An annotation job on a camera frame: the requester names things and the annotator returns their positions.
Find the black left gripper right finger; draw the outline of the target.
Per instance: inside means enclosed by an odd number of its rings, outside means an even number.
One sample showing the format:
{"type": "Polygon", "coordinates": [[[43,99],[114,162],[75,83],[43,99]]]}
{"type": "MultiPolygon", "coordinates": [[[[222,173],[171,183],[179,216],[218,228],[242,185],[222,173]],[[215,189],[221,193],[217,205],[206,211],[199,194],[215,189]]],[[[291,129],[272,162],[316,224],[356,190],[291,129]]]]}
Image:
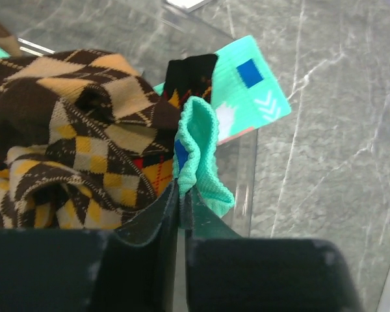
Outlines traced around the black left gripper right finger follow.
{"type": "Polygon", "coordinates": [[[190,311],[361,311],[348,265],[320,239],[241,237],[196,189],[181,202],[190,311]]]}

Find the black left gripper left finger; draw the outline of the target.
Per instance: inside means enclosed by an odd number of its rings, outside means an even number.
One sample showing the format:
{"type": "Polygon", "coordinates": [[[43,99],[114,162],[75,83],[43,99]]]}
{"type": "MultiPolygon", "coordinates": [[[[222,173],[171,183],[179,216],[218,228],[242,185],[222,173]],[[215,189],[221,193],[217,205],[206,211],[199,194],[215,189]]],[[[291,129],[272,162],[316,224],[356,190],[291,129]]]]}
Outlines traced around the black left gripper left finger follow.
{"type": "Polygon", "coordinates": [[[0,229],[0,311],[168,311],[179,194],[122,229],[0,229]]]}

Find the teal patterned sock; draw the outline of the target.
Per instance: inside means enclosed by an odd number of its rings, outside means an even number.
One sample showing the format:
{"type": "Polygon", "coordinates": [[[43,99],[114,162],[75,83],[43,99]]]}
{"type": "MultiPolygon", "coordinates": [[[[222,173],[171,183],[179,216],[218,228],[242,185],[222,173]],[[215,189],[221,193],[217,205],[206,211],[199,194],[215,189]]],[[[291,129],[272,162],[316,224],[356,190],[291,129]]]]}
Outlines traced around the teal patterned sock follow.
{"type": "Polygon", "coordinates": [[[235,197],[218,176],[215,156],[218,126],[211,104],[201,97],[189,97],[174,138],[172,172],[180,198],[196,188],[206,206],[222,218],[235,205],[235,197]]]}
{"type": "Polygon", "coordinates": [[[172,103],[189,97],[210,103],[219,121],[218,144],[271,124],[291,107],[253,36],[214,53],[171,60],[155,91],[172,103]]]}

